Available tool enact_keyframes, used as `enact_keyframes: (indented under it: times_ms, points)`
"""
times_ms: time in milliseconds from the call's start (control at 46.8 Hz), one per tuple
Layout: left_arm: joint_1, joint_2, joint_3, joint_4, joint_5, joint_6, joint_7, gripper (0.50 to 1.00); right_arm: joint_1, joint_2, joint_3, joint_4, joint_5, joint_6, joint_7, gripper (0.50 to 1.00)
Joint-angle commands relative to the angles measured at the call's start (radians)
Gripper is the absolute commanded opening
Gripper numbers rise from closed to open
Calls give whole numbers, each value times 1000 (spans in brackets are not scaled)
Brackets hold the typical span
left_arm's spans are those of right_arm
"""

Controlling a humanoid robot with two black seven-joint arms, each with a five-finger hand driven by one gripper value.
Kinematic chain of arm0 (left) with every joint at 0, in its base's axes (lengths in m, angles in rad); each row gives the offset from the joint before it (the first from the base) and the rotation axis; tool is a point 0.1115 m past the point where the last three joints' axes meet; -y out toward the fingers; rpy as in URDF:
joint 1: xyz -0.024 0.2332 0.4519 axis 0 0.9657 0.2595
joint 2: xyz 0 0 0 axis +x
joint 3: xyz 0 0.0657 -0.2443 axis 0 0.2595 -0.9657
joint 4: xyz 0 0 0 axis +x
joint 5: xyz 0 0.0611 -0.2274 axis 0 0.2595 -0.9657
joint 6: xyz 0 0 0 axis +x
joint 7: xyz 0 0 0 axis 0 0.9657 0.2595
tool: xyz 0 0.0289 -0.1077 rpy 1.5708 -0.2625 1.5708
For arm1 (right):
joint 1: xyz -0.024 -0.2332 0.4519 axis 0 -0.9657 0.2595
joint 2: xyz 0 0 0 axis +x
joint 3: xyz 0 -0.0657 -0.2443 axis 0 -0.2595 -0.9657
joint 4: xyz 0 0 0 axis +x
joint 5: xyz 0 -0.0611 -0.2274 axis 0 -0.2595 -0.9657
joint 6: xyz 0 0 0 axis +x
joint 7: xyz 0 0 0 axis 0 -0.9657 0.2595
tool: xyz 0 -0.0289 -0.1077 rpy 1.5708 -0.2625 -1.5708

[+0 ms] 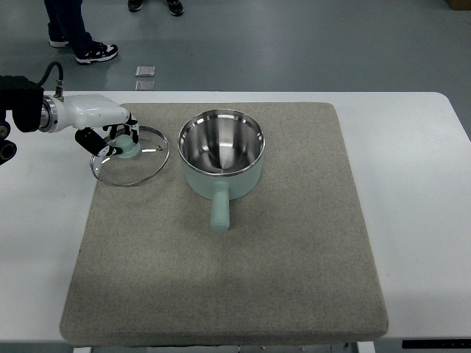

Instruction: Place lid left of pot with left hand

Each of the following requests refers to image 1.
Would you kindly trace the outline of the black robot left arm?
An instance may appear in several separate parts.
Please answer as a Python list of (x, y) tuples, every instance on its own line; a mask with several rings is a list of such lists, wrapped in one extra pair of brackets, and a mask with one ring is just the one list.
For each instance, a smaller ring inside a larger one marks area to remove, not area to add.
[(20, 132), (59, 132), (75, 128), (75, 141), (96, 157), (123, 155), (124, 150), (107, 143), (95, 132), (102, 128), (114, 139), (121, 129), (134, 144), (139, 142), (139, 124), (132, 113), (100, 94), (53, 96), (24, 76), (1, 77), (1, 163), (11, 160), (17, 146), (7, 139), (11, 126), (7, 113)]

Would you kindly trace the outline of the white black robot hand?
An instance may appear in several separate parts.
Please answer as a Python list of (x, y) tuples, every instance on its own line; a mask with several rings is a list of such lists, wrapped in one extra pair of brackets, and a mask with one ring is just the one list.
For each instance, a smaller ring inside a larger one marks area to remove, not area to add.
[(69, 126), (78, 129), (75, 141), (96, 157), (120, 155), (123, 150), (111, 146), (90, 127), (102, 127), (110, 139), (129, 135), (134, 144), (139, 142), (138, 121), (127, 109), (103, 95), (44, 96), (39, 130), (59, 132)]

